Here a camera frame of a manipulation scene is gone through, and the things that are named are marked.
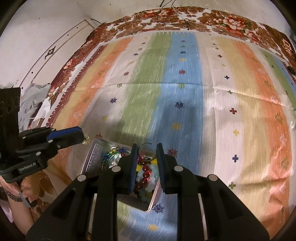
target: yellow bead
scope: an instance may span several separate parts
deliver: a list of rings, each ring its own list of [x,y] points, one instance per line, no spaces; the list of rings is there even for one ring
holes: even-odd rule
[[[152,192],[149,192],[149,193],[146,194],[146,197],[147,198],[152,198],[152,196],[153,196],[153,193]]]
[[[137,172],[139,172],[141,170],[141,166],[138,164],[137,165]]]
[[[157,159],[155,158],[154,160],[152,160],[151,164],[157,164]]]

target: metal screw head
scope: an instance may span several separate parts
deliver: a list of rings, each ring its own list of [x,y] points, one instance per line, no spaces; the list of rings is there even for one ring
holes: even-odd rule
[[[181,171],[183,171],[183,167],[181,167],[181,166],[175,166],[175,167],[174,167],[174,170],[175,170],[176,172],[181,172]]]
[[[114,166],[112,167],[113,172],[119,172],[121,170],[120,166]]]
[[[216,175],[214,175],[214,174],[211,174],[211,175],[209,175],[209,179],[210,179],[211,181],[215,182],[215,181],[218,180],[218,177],[217,177]]]
[[[79,176],[77,177],[77,180],[78,180],[79,182],[83,182],[85,179],[86,179],[86,176],[85,176],[85,175],[79,175]]]

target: human hand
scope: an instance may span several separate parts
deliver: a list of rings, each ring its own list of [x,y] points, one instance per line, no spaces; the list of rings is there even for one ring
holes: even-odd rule
[[[20,186],[17,183],[7,183],[2,176],[0,176],[0,184],[1,186],[8,192],[10,192],[14,196],[19,196]]]
[[[5,182],[1,176],[0,183],[6,191],[15,196],[19,196],[20,191],[22,191],[22,195],[25,198],[28,197],[30,202],[36,200],[39,196],[40,179],[38,173],[34,173],[33,175],[25,177],[24,180],[22,180],[20,186],[17,183]]]
[[[34,173],[28,177],[25,177],[20,184],[22,195],[25,198],[29,198],[30,202],[33,202],[39,197],[40,192],[40,178],[38,173]]]

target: wire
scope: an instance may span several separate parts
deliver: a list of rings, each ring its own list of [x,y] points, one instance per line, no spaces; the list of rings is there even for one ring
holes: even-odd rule
[[[176,0],[174,0],[174,1],[173,1],[172,5],[171,5],[171,7],[170,7],[171,9],[172,9],[172,7],[173,7],[173,4],[175,3],[175,1],[176,1]]]
[[[159,14],[161,13],[161,10],[164,8],[165,5],[162,6],[162,8],[159,10],[159,12],[158,12],[158,14],[157,14],[156,21],[159,22],[159,23],[164,23],[164,22],[161,22],[161,21],[158,20],[158,16],[159,16]],[[178,23],[164,23],[164,24],[179,25]]]
[[[165,1],[165,0],[163,0],[163,1],[161,2],[161,4],[159,5],[159,7],[161,7],[161,5],[163,4],[164,1]]]
[[[95,20],[95,19],[93,19],[93,18],[91,18],[90,20],[93,20],[93,21],[96,21],[96,22],[102,24],[101,22],[99,22],[98,20]]]
[[[185,21],[185,23],[195,23],[195,22],[189,21],[189,18],[183,18],[182,16],[180,16],[180,17]]]

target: beaded keychain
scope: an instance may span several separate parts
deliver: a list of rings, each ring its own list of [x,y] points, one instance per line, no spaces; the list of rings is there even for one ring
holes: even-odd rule
[[[154,189],[159,179],[159,171],[157,166],[157,158],[156,155],[153,158],[147,158],[146,156],[139,154],[139,149],[144,144],[151,143],[143,143],[138,148],[138,164],[137,164],[137,176],[135,180],[135,188],[133,190],[134,194],[137,195],[139,199],[143,202],[150,202],[153,196]],[[118,165],[118,162],[122,156],[130,154],[127,150],[120,147],[111,147],[110,151],[106,153],[103,158],[102,167],[108,166],[108,168],[112,168]]]

